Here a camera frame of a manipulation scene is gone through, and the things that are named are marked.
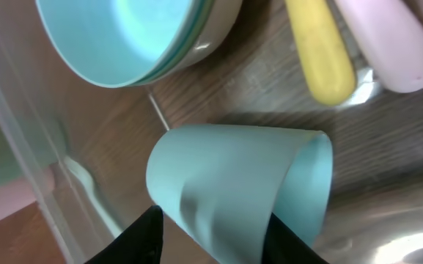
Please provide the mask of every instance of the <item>wooden surface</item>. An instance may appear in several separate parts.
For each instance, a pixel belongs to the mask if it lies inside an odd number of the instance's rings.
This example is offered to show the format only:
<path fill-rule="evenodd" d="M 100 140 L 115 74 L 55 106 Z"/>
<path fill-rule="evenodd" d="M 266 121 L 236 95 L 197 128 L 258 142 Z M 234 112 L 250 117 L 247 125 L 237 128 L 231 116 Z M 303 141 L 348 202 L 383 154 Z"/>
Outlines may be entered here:
<path fill-rule="evenodd" d="M 423 0 L 408 3 L 423 22 Z M 334 12 L 354 65 L 366 67 Z M 63 122 L 69 154 L 92 173 L 125 226 L 152 204 L 144 171 L 164 129 L 150 90 L 173 128 L 209 122 L 325 131 L 334 143 L 334 182 L 315 248 L 330 263 L 370 263 L 379 246 L 423 232 L 423 90 L 382 92 L 349 108 L 317 104 L 306 88 L 282 0 L 244 1 L 215 53 L 146 89 L 103 89 L 82 81 L 52 48 L 32 0 L 0 0 L 0 82 L 24 91 L 13 95 L 20 98 L 14 111 L 33 111 L 18 103 L 30 101 Z M 66 179 L 58 179 L 56 200 L 80 243 L 88 243 L 82 233 L 90 229 L 74 228 L 84 219 L 70 204 L 76 197 L 66 191 L 72 186 Z M 163 263 L 213 262 L 170 219 L 164 240 Z M 87 256 L 98 250 L 84 249 Z"/>
<path fill-rule="evenodd" d="M 0 263 L 61 264 L 65 260 L 36 204 L 0 221 Z"/>

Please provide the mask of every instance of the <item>clear plastic container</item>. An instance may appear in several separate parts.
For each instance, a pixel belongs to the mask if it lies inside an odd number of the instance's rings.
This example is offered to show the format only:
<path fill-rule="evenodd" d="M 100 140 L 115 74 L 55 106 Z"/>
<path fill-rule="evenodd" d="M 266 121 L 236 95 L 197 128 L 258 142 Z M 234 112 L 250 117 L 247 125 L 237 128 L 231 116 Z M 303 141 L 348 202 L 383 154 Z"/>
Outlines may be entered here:
<path fill-rule="evenodd" d="M 148 153 L 165 128 L 145 89 L 112 93 L 72 73 L 45 36 L 35 3 L 25 2 L 11 6 L 0 1 L 0 126 L 66 261 L 84 263 L 114 236 L 65 166 L 65 157 L 89 171 L 100 203 L 125 228 L 152 205 L 144 172 Z M 138 115 L 115 125 L 130 131 L 131 138 L 110 130 L 115 115 L 126 114 L 122 100 L 137 101 Z M 152 131 L 142 131 L 146 123 Z M 55 158 L 41 161 L 41 153 Z M 40 174 L 47 166 L 56 181 L 51 193 Z"/>

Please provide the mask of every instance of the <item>plastic utensil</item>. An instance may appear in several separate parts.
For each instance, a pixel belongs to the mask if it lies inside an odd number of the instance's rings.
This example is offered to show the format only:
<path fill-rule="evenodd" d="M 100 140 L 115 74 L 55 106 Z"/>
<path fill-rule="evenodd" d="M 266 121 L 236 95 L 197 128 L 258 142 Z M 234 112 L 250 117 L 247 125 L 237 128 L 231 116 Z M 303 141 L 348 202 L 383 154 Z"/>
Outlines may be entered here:
<path fill-rule="evenodd" d="M 87 198 L 91 202 L 92 206 L 94 207 L 95 211 L 102 219 L 103 223 L 106 225 L 108 231 L 114 238 L 120 236 L 123 232 L 123 228 L 115 221 L 115 219 L 111 216 L 111 214 L 104 208 L 102 202 L 98 198 L 95 183 L 92 179 L 91 174 L 83 168 L 79 163 L 74 161 L 69 156 L 66 156 L 63 160 L 64 165 L 66 168 L 76 177 L 79 181 L 81 186 L 83 187 L 84 191 L 86 192 Z"/>
<path fill-rule="evenodd" d="M 50 168 L 44 169 L 42 176 L 47 181 L 48 192 L 54 189 L 54 176 Z M 0 220 L 32 204 L 37 199 L 32 185 L 25 177 L 19 177 L 0 186 Z"/>
<path fill-rule="evenodd" d="M 401 0 L 336 0 L 380 82 L 394 92 L 423 88 L 423 27 Z"/>
<path fill-rule="evenodd" d="M 274 213 L 304 243 L 320 232 L 333 166 L 320 131 L 186 125 L 154 147 L 152 200 L 220 263 L 260 263 Z"/>
<path fill-rule="evenodd" d="M 304 75 L 312 96 L 325 105 L 347 100 L 356 78 L 325 0 L 285 0 Z"/>

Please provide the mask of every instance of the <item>teal cup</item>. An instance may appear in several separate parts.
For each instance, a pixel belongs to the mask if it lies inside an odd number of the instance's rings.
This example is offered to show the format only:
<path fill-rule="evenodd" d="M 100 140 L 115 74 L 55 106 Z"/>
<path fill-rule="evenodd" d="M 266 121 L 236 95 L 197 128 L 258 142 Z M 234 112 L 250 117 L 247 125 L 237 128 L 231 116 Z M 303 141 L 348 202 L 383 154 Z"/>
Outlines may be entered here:
<path fill-rule="evenodd" d="M 40 167 L 45 168 L 57 162 L 60 154 L 64 155 L 65 140 L 58 122 L 47 122 L 45 127 L 32 121 L 19 121 L 18 124 Z M 48 136 L 47 131 L 55 137 Z M 14 152 L 0 129 L 0 186 L 22 175 Z"/>
<path fill-rule="evenodd" d="M 333 153 L 321 131 L 186 125 L 147 164 L 147 189 L 220 263 L 260 263 L 274 213 L 311 246 L 321 231 Z"/>

